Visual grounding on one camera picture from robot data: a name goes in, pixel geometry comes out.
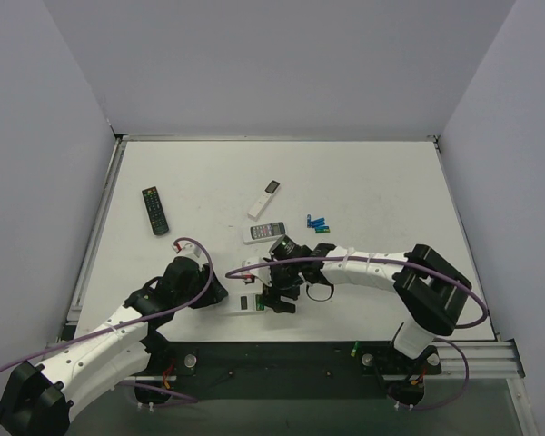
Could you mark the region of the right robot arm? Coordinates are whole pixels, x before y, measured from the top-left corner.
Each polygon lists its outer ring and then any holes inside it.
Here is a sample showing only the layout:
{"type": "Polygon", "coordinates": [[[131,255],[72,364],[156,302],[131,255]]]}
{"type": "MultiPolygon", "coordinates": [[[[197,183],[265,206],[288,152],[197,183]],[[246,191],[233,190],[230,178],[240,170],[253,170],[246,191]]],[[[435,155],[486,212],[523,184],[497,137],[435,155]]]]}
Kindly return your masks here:
{"type": "Polygon", "coordinates": [[[354,285],[396,294],[410,318],[393,339],[393,348],[416,360],[437,336],[450,336],[458,325],[470,281],[425,244],[405,253],[366,253],[330,243],[314,249],[283,236],[271,247],[274,290],[324,285],[354,285]]]}

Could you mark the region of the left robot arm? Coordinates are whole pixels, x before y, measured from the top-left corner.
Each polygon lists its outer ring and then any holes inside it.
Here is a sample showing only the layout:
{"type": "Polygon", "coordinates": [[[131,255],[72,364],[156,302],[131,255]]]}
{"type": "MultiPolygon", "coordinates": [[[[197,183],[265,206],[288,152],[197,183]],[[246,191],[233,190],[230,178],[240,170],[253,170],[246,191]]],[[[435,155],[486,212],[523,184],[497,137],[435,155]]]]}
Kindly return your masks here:
{"type": "Polygon", "coordinates": [[[168,341],[157,330],[173,309],[207,307],[227,295],[210,264],[174,258],[85,340],[37,365],[18,364],[0,400],[0,425],[11,435],[66,434],[87,405],[125,378],[165,368],[168,341]]]}

